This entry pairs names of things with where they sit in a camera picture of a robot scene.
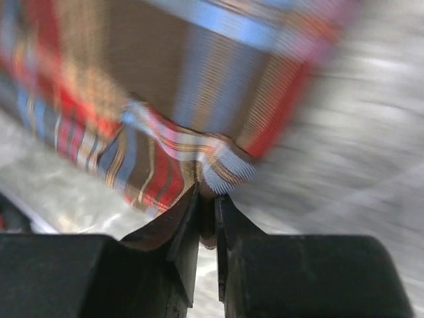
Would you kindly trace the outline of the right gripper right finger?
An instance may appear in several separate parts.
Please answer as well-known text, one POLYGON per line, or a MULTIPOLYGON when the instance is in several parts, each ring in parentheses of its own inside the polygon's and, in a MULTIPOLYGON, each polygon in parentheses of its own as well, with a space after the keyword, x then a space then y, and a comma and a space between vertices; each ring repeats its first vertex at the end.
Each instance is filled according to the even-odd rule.
POLYGON ((367 235, 271 235, 215 200, 226 317, 413 317, 385 246, 367 235))

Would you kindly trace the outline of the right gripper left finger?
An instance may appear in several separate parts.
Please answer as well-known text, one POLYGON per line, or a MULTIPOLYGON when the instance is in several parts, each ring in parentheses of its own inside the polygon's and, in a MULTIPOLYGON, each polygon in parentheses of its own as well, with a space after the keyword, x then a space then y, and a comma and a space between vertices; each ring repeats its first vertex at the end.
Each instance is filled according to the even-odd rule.
POLYGON ((2 317, 185 317, 193 305, 199 190, 117 240, 1 235, 2 317))

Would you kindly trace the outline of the plaid long sleeve shirt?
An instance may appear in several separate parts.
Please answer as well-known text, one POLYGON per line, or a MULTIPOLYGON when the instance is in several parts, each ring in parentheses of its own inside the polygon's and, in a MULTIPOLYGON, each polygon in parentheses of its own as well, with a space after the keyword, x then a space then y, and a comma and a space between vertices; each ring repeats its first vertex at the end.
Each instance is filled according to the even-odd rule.
POLYGON ((251 179, 358 1, 2 1, 7 111, 160 215, 251 179))

